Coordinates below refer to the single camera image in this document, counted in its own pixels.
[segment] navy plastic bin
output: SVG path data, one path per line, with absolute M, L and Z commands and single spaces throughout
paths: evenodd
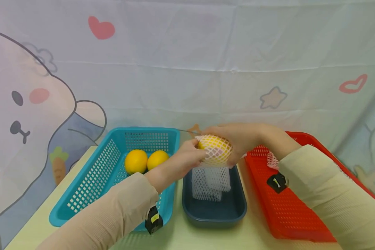
M 227 228 L 235 226 L 246 214 L 247 203 L 238 168 L 229 170 L 231 191 L 224 192 L 220 202 L 196 200 L 192 196 L 192 171 L 183 179 L 182 206 L 196 227 Z

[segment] yellow lemon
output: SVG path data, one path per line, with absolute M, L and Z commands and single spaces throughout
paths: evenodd
M 128 174 L 144 173 L 147 168 L 147 154 L 145 151 L 135 149 L 125 157 L 125 171 Z
M 232 152 L 227 139 L 213 135 L 199 137 L 197 148 L 207 150 L 208 157 L 203 162 L 209 166 L 224 165 Z
M 155 151 L 150 155 L 149 160 L 147 161 L 147 169 L 150 171 L 168 159 L 168 153 L 162 150 Z

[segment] right hand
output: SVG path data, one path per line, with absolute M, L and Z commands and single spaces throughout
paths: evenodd
M 211 134 L 227 139 L 232 144 L 232 152 L 227 161 L 235 166 L 245 153 L 262 143 L 261 129 L 266 124 L 260 123 L 229 123 L 208 127 L 201 135 Z

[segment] heart outline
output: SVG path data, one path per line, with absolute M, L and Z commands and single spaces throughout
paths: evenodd
M 100 22 L 95 16 L 90 16 L 87 22 L 90 31 L 99 40 L 109 39 L 115 34 L 115 27 L 110 22 Z
M 362 74 L 361 76 L 357 77 L 357 79 L 355 79 L 355 80 L 349 80 L 349 81 L 343 82 L 339 86 L 339 90 L 343 93 L 346 93 L 346 94 L 355 94 L 355 93 L 359 92 L 364 87 L 364 84 L 367 82 L 367 79 L 368 79 L 368 75 Z M 348 89 L 347 88 L 348 85 L 355 85 L 355 86 L 357 86 L 357 88 L 356 89 Z

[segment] pink cheek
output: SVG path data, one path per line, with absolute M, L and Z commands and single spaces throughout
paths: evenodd
M 29 94 L 29 100 L 33 104 L 45 102 L 50 96 L 50 92 L 46 89 L 34 89 Z

